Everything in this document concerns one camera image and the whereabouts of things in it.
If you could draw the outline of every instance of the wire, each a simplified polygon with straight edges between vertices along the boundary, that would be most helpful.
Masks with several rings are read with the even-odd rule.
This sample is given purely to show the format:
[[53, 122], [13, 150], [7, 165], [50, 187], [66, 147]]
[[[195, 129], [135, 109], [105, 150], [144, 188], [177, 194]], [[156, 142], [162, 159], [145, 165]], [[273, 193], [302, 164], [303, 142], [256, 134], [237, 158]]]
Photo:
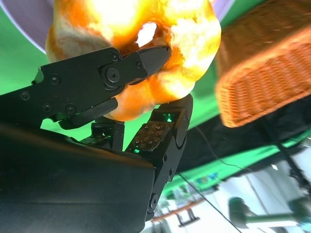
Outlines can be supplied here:
[[180, 173], [178, 174], [187, 184], [189, 184], [208, 204], [211, 205], [228, 223], [230, 223], [239, 233], [242, 233], [220, 210], [218, 210], [199, 190], [196, 189], [186, 178], [181, 175]]
[[234, 165], [234, 164], [227, 164], [227, 163], [224, 162], [221, 158], [219, 158], [219, 157], [215, 154], [215, 152], [214, 152], [212, 146], [211, 146], [210, 143], [209, 143], [209, 140], [208, 140], [207, 137], [204, 135], [204, 133], [202, 132], [202, 130], [201, 130], [199, 127], [197, 127], [197, 126], [196, 126], [195, 128], [196, 128], [197, 131], [200, 133], [200, 135], [203, 137], [203, 139], [205, 140], [205, 142], [206, 142], [206, 144], [207, 144], [208, 149], [210, 150], [210, 152], [212, 153], [212, 155], [213, 155], [216, 159], [218, 159], [220, 162], [222, 162], [223, 164], [225, 164], [225, 165], [227, 165], [227, 166], [235, 166], [235, 167], [237, 167], [238, 169], [243, 169], [243, 170], [245, 170], [245, 168], [236, 166], [236, 165]]
[[266, 182], [264, 182], [259, 176], [257, 176], [254, 171], [248, 167], [240, 167], [234, 164], [228, 164], [226, 162], [224, 162], [221, 158], [219, 158], [217, 156], [217, 154], [215, 153], [215, 151], [213, 150], [212, 146], [209, 143], [209, 140], [207, 139], [207, 137], [204, 135], [204, 133], [202, 132], [202, 130], [199, 127], [195, 127], [197, 129], [197, 131], [200, 133], [200, 135], [203, 137], [203, 139], [205, 140], [208, 149], [210, 150], [211, 154], [214, 156], [214, 158], [216, 158], [217, 160], [219, 160], [220, 162], [222, 162], [223, 164], [227, 165], [227, 166], [234, 166], [237, 167], [241, 170], [247, 170], [249, 172], [252, 173], [253, 176], [255, 176], [263, 185], [266, 186], [266, 188], [268, 189], [269, 193], [275, 198], [275, 200], [281, 205], [283, 206], [283, 208], [287, 209], [287, 207], [284, 205], [284, 203], [282, 203], [279, 198], [275, 195], [275, 193], [271, 190], [270, 186], [268, 184], [266, 184]]

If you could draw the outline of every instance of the bright light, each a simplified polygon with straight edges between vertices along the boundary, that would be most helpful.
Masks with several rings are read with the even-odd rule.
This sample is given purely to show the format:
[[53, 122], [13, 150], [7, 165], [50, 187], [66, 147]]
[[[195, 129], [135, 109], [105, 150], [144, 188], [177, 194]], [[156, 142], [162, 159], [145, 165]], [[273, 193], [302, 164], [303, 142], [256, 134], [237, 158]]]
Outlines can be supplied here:
[[279, 221], [279, 222], [256, 222], [247, 223], [248, 228], [263, 228], [263, 227], [294, 227], [297, 226], [295, 221]]
[[139, 47], [142, 47], [149, 43], [156, 31], [156, 24], [155, 23], [146, 23], [142, 26], [142, 29], [138, 33], [138, 39], [136, 43], [138, 44]]
[[278, 168], [277, 168], [276, 165], [272, 164], [271, 166], [272, 166], [272, 168], [273, 168], [274, 170], [277, 170], [277, 171], [278, 171]]

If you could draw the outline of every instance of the black fabric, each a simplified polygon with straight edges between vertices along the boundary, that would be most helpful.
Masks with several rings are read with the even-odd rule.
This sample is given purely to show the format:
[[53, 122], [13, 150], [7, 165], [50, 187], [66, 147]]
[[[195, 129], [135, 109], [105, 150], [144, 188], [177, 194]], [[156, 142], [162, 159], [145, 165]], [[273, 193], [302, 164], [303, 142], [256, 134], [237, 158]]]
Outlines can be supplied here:
[[[280, 141], [287, 141], [311, 128], [311, 96], [290, 103], [266, 115], [265, 118], [274, 125]], [[238, 128], [228, 128], [222, 124], [220, 116], [216, 116], [198, 128], [207, 137], [219, 158], [274, 144], [258, 121]], [[189, 130], [187, 135], [187, 145], [177, 172], [187, 171], [215, 160], [196, 128]]]

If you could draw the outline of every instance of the black cable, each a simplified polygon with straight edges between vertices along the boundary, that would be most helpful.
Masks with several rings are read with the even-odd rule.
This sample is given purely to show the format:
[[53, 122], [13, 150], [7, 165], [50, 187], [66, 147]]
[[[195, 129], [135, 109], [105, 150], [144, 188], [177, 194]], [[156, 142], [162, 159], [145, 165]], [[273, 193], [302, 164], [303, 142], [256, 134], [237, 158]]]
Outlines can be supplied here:
[[308, 193], [309, 196], [311, 196], [311, 184], [309, 183], [309, 181], [304, 177], [304, 175], [302, 174], [301, 170], [298, 168], [297, 164], [294, 162], [294, 160], [291, 158], [290, 153], [288, 152], [287, 148], [285, 148], [279, 137], [277, 136], [274, 127], [272, 124], [270, 124], [270, 122], [265, 118], [261, 118], [258, 120], [261, 125], [264, 127], [267, 135], [271, 138], [271, 140], [275, 143], [275, 145], [277, 146], [277, 148], [280, 150], [280, 152], [283, 154], [284, 159], [286, 160], [286, 162], [289, 164], [294, 178], [296, 178], [296, 180], [298, 181], [300, 187], [305, 188]]
[[241, 170], [247, 170], [247, 171], [251, 172], [251, 173], [253, 174], [253, 176], [255, 176], [262, 184], [264, 184], [264, 185], [267, 187], [267, 189], [269, 190], [270, 194], [271, 194], [272, 196], [274, 196], [275, 200], [276, 200], [281, 206], [283, 206], [284, 208], [286, 208], [285, 205], [284, 205], [284, 204], [279, 200], [279, 198], [274, 194], [274, 192], [272, 192], [270, 186], [267, 185], [260, 177], [258, 177], [256, 174], [254, 174], [254, 171], [253, 171], [252, 169], [250, 169], [250, 168], [248, 168], [248, 167], [240, 167], [240, 166], [237, 166], [237, 165], [234, 165], [234, 164], [228, 164], [228, 163], [224, 162], [221, 158], [219, 158], [219, 157], [217, 156], [217, 154], [216, 154], [215, 151], [213, 150], [212, 146], [210, 145], [209, 140], [208, 140], [207, 137], [204, 135], [204, 133], [202, 132], [202, 130], [201, 130], [199, 127], [197, 127], [197, 126], [196, 126], [195, 128], [197, 129], [197, 131], [200, 133], [200, 135], [201, 135], [201, 136], [203, 137], [203, 139], [205, 140], [206, 145], [207, 145], [209, 151], [211, 152], [211, 154], [214, 156], [215, 159], [219, 160], [220, 162], [222, 162], [223, 164], [225, 164], [225, 165], [227, 165], [227, 166], [234, 166], [234, 167], [237, 167], [237, 168], [239, 168], [239, 169], [241, 169]]
[[189, 184], [208, 204], [211, 205], [228, 223], [230, 223], [239, 233], [242, 233], [220, 210], [218, 210], [199, 190], [196, 189], [184, 176], [178, 174], [187, 184]]
[[196, 126], [195, 128], [196, 128], [197, 131], [200, 133], [200, 135], [203, 137], [203, 139], [205, 140], [205, 142], [206, 142], [206, 144], [207, 144], [207, 147], [208, 147], [209, 151], [212, 153], [212, 155], [213, 155], [217, 160], [219, 160], [220, 162], [222, 162], [223, 164], [225, 164], [225, 165], [227, 165], [227, 166], [235, 166], [235, 167], [237, 167], [238, 169], [250, 170], [250, 171], [252, 172], [251, 169], [242, 168], [242, 167], [239, 167], [239, 166], [237, 166], [237, 165], [234, 165], [234, 164], [227, 164], [226, 162], [224, 162], [221, 158], [219, 158], [219, 157], [215, 154], [215, 152], [214, 152], [212, 146], [211, 146], [210, 143], [209, 143], [209, 140], [208, 140], [207, 137], [204, 135], [204, 133], [202, 132], [202, 130], [201, 130], [199, 127], [197, 127], [197, 126]]

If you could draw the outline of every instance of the green backdrop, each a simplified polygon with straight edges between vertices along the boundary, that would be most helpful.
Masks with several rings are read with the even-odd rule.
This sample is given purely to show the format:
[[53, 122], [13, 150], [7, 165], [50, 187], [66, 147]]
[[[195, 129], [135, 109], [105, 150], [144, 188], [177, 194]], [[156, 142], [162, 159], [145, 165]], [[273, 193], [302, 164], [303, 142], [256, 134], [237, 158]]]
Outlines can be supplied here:
[[[236, 0], [229, 13], [221, 22], [222, 27], [229, 25], [239, 16], [253, 8], [264, 0]], [[28, 86], [34, 79], [37, 69], [47, 63], [45, 54], [33, 46], [12, 24], [0, 9], [0, 95]], [[194, 108], [190, 127], [194, 127], [204, 121], [219, 114], [217, 102], [214, 95], [214, 86], [217, 81], [217, 71], [213, 62], [206, 74], [196, 83], [192, 96], [194, 99]], [[124, 147], [128, 145], [138, 128], [147, 122], [150, 114], [144, 114], [139, 119], [126, 122]], [[58, 124], [45, 120], [43, 129], [59, 132], [81, 140], [90, 135], [90, 125], [86, 125], [76, 130], [64, 131]], [[286, 146], [292, 146], [298, 143], [310, 132], [306, 132], [298, 138], [293, 138], [286, 143]], [[246, 151], [244, 153], [229, 156], [224, 159], [229, 164], [235, 164], [240, 167], [248, 166], [263, 158], [266, 158], [277, 152], [274, 146], [259, 148]], [[220, 161], [198, 167], [185, 172], [185, 177], [190, 180], [197, 180], [215, 172], [219, 173], [218, 179], [205, 184], [199, 184], [201, 188], [215, 185], [219, 180], [226, 178], [239, 169], [234, 166], [225, 166]], [[171, 190], [183, 182], [179, 176], [175, 176], [172, 183], [168, 183], [165, 193], [169, 194]]]

